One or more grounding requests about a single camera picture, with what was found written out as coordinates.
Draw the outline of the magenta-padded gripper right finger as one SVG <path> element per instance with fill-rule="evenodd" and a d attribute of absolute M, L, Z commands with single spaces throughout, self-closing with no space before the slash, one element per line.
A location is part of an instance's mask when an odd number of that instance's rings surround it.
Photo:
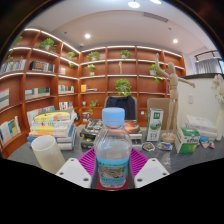
<path fill-rule="evenodd" d="M 136 149 L 132 149 L 130 154 L 130 170 L 136 188 L 169 175 L 169 172 L 156 158 L 148 159 Z"/>

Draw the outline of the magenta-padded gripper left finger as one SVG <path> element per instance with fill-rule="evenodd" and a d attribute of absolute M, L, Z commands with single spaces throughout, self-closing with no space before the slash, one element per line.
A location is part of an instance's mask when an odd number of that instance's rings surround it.
<path fill-rule="evenodd" d="M 94 188 L 97 184 L 94 149 L 79 158 L 69 158 L 56 175 L 83 188 Z"/>

